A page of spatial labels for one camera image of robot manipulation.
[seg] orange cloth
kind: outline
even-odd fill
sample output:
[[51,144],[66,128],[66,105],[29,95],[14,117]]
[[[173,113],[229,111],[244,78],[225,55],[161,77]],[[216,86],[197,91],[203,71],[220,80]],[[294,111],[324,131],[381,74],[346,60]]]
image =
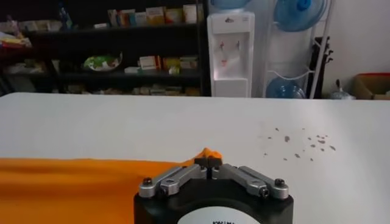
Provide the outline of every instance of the orange cloth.
[[[196,158],[209,156],[221,158],[209,149]],[[192,163],[0,159],[0,223],[133,223],[143,178]]]

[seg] white label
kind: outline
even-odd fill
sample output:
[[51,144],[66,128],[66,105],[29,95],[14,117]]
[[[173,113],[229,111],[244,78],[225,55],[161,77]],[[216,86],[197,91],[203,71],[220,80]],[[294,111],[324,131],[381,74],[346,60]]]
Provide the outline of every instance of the white label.
[[228,207],[205,207],[184,215],[177,224],[260,224],[239,210]]

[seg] white water dispenser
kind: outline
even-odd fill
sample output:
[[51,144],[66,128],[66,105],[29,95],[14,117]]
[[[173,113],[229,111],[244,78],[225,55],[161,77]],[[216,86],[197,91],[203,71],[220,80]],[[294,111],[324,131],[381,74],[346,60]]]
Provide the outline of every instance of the white water dispenser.
[[255,15],[214,13],[207,18],[213,97],[251,97]]

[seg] screw head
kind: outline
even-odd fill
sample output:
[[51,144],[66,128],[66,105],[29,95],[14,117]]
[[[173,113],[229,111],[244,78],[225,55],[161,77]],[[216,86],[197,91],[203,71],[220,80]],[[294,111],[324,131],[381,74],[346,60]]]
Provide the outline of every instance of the screw head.
[[283,179],[276,179],[275,180],[275,186],[277,186],[277,187],[283,187],[285,184],[286,183]]
[[150,184],[152,184],[152,179],[150,177],[144,178],[142,183],[144,185],[150,185]]
[[266,187],[261,187],[258,191],[258,194],[262,198],[268,198],[269,196],[269,190]]

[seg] bottle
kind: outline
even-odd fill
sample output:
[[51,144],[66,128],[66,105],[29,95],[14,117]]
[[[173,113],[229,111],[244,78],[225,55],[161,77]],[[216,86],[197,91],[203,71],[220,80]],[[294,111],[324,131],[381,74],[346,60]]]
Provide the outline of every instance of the bottle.
[[71,17],[69,16],[69,13],[66,11],[65,7],[63,6],[63,3],[60,2],[58,6],[59,6],[60,19],[62,22],[63,29],[65,30],[72,29],[73,23]]

